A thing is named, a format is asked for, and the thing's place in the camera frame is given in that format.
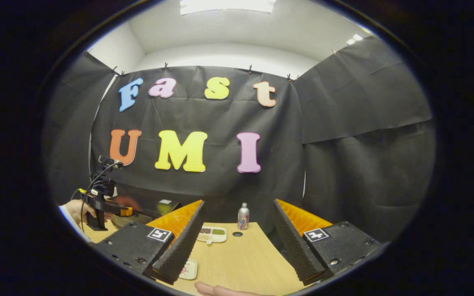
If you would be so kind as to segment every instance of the black fabric backdrop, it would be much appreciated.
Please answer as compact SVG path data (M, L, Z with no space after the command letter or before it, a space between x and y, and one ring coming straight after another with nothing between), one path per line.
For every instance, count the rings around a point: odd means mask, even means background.
M306 179L304 208L393 239L419 208L435 160L427 98L407 65L367 37L296 82Z
M100 100L113 79L109 67L81 54L57 81L45 111L42 161L57 204L89 185L89 135Z
M120 112L119 89L142 78L135 103ZM161 78L176 79L174 94L154 97L149 89ZM225 99L206 99L204 90L211 77L227 77L230 93ZM268 81L275 87L274 107L259 104L253 84ZM242 202L250 208L250 221L258 222L273 243L271 202L282 199L301 206L304 161L301 145L301 117L297 92L286 78L266 73L225 67L170 67L134 72L117 79L104 97L92 130L92 165L100 155L109 156L111 130L126 132L120 154L128 149L129 130L142 132L134 161L111 174L118 182L118 194L137 202L179 200L183 205L206 201L208 222L237 223ZM203 146L205 172L155 168L160 153L158 133L173 130L181 144L195 131L207 133ZM239 173L241 159L238 133L258 133L258 173Z

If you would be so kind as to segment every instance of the blue foam letter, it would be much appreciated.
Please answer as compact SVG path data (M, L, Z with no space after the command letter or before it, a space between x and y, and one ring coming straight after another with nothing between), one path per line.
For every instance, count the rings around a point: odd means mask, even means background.
M120 88L118 91L122 97L122 105L120 106L120 112L134 105L135 100L131 96L136 97L138 94L138 86L144 82L141 78L129 83L128 85Z

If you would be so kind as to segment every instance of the white wall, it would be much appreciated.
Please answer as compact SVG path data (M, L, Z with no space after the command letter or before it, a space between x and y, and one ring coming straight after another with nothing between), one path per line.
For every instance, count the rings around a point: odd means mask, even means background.
M132 72L145 56L127 22L108 32L87 51L111 69L117 66L117 73Z
M220 66L248 69L295 79L319 60L271 47L247 44L199 44L147 54L133 71L173 66Z

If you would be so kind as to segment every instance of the ceiling light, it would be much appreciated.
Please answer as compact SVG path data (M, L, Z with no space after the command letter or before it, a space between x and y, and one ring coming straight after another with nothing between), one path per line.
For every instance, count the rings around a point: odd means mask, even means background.
M221 9L243 9L271 13L276 0L181 0L180 14Z

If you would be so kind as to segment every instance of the letter m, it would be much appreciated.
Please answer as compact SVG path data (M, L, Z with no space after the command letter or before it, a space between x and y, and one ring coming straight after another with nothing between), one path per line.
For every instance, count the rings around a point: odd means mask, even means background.
M169 170L171 165L167 161L167 156L171 158L175 170L180 169L184 158L188 157L183 169L187 172L204 172L206 167L202 163L202 148L204 141L207 139L207 134L203 132L192 132L180 144L179 138L175 131L161 131L158 136L162 139L160 145L160 155L155 167L161 170Z

